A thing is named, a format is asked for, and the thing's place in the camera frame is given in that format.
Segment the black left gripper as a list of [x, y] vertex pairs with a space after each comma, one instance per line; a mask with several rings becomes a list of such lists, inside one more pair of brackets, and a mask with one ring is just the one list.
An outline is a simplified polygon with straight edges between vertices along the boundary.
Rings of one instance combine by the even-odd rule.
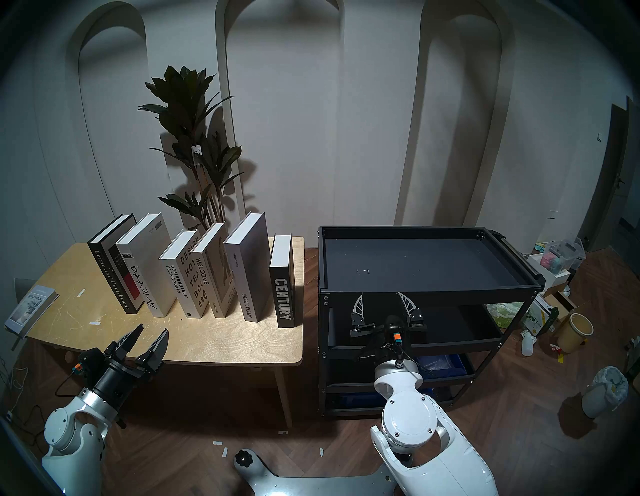
[[151, 379], [150, 371], [158, 371], [163, 364], [169, 343], [169, 331], [163, 330], [147, 352], [137, 357], [135, 366], [129, 367], [123, 360], [131, 352], [144, 330], [139, 324], [118, 342], [112, 342], [104, 351], [104, 359], [93, 372], [90, 391], [104, 401], [125, 401], [134, 388]]

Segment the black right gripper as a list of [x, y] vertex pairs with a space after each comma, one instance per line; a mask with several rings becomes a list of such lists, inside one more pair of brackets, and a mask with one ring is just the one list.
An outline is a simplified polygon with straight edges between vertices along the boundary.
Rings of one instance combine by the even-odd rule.
[[367, 343], [358, 352], [354, 361], [405, 361], [407, 350], [412, 344], [412, 332], [428, 330], [421, 309], [406, 295], [398, 292], [407, 317], [388, 315], [383, 324], [366, 324], [364, 317], [363, 294], [357, 297], [351, 312], [352, 325], [364, 325], [357, 328], [358, 337], [367, 337]]

